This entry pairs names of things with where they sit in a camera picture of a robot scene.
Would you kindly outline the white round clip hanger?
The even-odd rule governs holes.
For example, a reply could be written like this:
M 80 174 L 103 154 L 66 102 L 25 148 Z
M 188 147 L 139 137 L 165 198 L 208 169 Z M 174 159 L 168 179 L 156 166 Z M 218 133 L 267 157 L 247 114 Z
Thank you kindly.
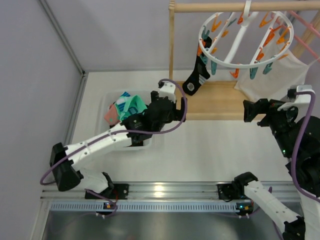
M 194 68 L 199 76 L 208 79 L 218 67 L 225 67 L 235 79 L 241 70 L 248 70 L 253 80 L 259 71 L 267 75 L 276 61 L 288 57 L 295 31 L 286 13 L 250 7 L 247 1 L 241 13 L 220 11 L 204 21 Z

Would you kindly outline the mint green sock blue stripes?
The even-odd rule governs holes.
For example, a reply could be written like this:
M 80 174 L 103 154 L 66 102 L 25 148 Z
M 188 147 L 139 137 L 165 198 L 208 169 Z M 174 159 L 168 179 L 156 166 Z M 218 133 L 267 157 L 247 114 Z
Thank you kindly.
M 131 98 L 132 96 L 127 91 L 124 91 L 120 95 L 120 97 L 113 103 L 118 114 L 124 111 L 126 103 L 128 103 Z

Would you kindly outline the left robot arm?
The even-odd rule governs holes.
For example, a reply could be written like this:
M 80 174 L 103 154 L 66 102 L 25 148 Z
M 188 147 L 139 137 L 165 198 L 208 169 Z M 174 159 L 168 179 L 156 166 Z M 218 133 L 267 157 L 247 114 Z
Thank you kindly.
M 73 189 L 89 190 L 87 197 L 98 195 L 107 198 L 114 184 L 106 172 L 86 169 L 89 162 L 115 150 L 128 148 L 164 133 L 163 127 L 173 121 L 182 123 L 186 119 L 188 100 L 181 97 L 180 109 L 167 96 L 151 92 L 151 102 L 141 113 L 131 114 L 111 129 L 86 141 L 52 147 L 49 165 L 58 191 Z

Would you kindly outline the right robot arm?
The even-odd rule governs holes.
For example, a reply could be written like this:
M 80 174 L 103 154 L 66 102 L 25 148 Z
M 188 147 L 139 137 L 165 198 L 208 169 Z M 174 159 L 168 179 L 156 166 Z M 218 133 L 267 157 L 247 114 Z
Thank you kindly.
M 296 121 L 298 107 L 286 107 L 283 101 L 262 98 L 243 101 L 246 123 L 257 115 L 257 123 L 269 127 L 284 158 L 288 173 L 296 187 L 303 216 L 287 209 L 251 172 L 234 178 L 232 186 L 239 198 L 258 204 L 275 223 L 284 240 L 318 240 L 320 238 L 320 119 L 307 114 Z

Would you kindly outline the wooden hanger rack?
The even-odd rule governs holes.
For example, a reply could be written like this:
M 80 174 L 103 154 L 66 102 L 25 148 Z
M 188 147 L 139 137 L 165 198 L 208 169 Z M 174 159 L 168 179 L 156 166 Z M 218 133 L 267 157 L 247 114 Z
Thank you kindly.
M 244 2 L 217 3 L 176 3 L 169 1 L 169 78 L 174 71 L 174 42 L 176 13 L 242 12 Z M 311 1 L 269 1 L 254 2 L 252 11 L 313 11 L 320 9 L 318 0 Z M 219 77 L 210 81 L 200 91 L 200 96 L 188 99 L 188 120 L 241 120 L 243 118 L 242 101 L 245 95 L 234 89 L 236 82 Z

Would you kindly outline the pink plastic hanger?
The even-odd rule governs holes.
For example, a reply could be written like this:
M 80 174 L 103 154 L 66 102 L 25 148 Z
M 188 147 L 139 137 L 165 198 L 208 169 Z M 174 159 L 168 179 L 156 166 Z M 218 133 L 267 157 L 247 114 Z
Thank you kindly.
M 288 17 L 294 28 L 294 40 L 290 47 L 293 55 L 300 59 L 304 55 L 320 62 L 320 51 L 315 44 L 320 43 L 320 11 L 289 11 Z

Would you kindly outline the white plastic basket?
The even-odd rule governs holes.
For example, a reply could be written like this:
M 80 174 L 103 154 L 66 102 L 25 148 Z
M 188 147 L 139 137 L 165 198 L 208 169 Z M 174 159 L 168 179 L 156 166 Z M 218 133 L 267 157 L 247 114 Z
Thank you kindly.
M 120 97 L 123 92 L 128 92 L 131 96 L 139 95 L 146 105 L 151 103 L 151 92 L 149 90 L 116 90 L 107 92 L 101 99 L 97 114 L 95 127 L 96 136 L 87 140 L 88 147 L 96 154 L 107 154 L 113 151 L 137 151 L 144 150 L 151 146 L 151 138 L 144 139 L 140 143 L 134 143 L 133 137 L 128 137 L 127 129 L 120 122 L 116 125 L 109 125 L 104 116 L 109 106 Z

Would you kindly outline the white cloth bag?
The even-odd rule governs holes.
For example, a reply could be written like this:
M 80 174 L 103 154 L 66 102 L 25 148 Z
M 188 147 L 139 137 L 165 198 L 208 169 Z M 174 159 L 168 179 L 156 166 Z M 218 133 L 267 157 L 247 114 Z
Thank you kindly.
M 264 74 L 265 67 L 259 67 L 254 79 L 251 79 L 250 71 L 246 70 L 234 88 L 241 91 L 248 100 L 256 102 L 259 99 L 280 100 L 287 95 L 287 90 L 291 86 L 303 85 L 309 68 L 316 61 L 305 64 L 290 50 L 286 53 L 286 57 L 272 63 L 266 74 Z

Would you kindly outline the aluminium mounting rail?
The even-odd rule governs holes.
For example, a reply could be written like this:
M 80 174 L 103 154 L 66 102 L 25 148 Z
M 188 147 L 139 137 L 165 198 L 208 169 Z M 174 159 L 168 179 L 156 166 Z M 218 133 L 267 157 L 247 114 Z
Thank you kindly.
M 218 184 L 226 182 L 128 182 L 125 200 L 218 200 Z M 272 194 L 282 202 L 298 202 L 299 194 L 291 182 L 264 181 Z

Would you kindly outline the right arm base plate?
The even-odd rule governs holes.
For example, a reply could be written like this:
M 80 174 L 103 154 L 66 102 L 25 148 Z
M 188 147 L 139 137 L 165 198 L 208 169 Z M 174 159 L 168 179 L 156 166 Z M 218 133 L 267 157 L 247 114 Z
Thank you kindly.
M 250 200 L 245 195 L 245 186 L 247 184 L 242 183 L 220 183 L 217 185 L 218 199 L 225 202 L 239 201 L 239 200 Z

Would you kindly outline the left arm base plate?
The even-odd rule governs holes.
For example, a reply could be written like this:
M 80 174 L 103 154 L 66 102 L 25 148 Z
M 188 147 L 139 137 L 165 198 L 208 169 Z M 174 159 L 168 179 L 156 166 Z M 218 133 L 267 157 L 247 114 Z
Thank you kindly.
M 109 199 L 125 200 L 129 194 L 129 184 L 127 183 L 99 183 L 97 186 L 91 184 L 85 192 L 84 198 L 93 199 Z

